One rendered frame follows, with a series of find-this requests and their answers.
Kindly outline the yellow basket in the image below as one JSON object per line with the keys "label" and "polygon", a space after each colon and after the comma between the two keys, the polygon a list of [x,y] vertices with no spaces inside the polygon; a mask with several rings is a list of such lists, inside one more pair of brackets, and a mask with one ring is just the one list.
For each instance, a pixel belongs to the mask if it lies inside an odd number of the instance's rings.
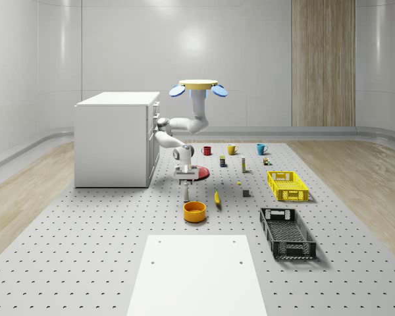
{"label": "yellow basket", "polygon": [[267,182],[279,201],[307,201],[308,188],[294,171],[268,171]]}

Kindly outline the yellow bowl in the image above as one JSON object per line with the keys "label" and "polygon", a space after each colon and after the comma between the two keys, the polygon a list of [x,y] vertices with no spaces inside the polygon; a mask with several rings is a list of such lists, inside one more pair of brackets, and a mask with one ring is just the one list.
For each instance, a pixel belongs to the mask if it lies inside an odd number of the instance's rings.
{"label": "yellow bowl", "polygon": [[189,201],[184,204],[184,219],[190,223],[198,223],[206,218],[206,206],[199,201]]}

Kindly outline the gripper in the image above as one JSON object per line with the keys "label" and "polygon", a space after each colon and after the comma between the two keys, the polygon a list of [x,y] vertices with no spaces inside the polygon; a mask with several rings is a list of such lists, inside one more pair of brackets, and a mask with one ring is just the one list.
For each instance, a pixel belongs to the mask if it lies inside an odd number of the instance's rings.
{"label": "gripper", "polygon": [[198,168],[196,166],[179,165],[174,168],[173,178],[179,180],[180,183],[185,181],[195,181],[198,179]]}

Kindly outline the white board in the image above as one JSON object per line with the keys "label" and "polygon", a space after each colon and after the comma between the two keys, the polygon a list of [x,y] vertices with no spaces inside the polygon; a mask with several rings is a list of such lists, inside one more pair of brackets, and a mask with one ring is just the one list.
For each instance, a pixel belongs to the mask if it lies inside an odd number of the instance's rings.
{"label": "white board", "polygon": [[148,236],[127,316],[267,316],[246,236]]}

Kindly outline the drone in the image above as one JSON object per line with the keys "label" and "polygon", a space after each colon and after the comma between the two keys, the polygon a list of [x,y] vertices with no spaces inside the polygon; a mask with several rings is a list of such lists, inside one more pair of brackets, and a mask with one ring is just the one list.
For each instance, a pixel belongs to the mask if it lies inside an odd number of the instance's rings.
{"label": "drone", "polygon": [[169,95],[176,97],[184,93],[185,90],[211,90],[215,95],[226,97],[228,92],[216,80],[180,80],[173,87]]}

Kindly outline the dark grey basket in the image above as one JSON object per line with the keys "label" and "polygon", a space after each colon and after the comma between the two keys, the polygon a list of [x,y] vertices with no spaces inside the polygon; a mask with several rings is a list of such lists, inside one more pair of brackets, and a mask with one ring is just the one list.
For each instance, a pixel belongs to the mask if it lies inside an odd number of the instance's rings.
{"label": "dark grey basket", "polygon": [[295,209],[260,209],[259,220],[274,257],[313,259],[316,241]]}

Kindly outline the white cabinet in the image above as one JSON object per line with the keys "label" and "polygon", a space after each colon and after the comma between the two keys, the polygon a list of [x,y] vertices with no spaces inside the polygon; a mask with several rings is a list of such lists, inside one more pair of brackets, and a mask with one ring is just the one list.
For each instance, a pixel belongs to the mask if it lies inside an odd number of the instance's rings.
{"label": "white cabinet", "polygon": [[103,92],[74,108],[76,187],[149,186],[159,92]]}

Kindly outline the red plate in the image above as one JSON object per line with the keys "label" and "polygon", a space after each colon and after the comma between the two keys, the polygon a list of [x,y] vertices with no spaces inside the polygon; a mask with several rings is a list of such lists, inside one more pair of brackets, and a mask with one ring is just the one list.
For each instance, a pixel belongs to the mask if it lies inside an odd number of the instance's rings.
{"label": "red plate", "polygon": [[198,172],[198,178],[196,179],[196,181],[206,179],[210,175],[209,170],[207,168],[205,168],[205,167],[193,166],[193,168],[197,168],[198,171],[199,171]]}

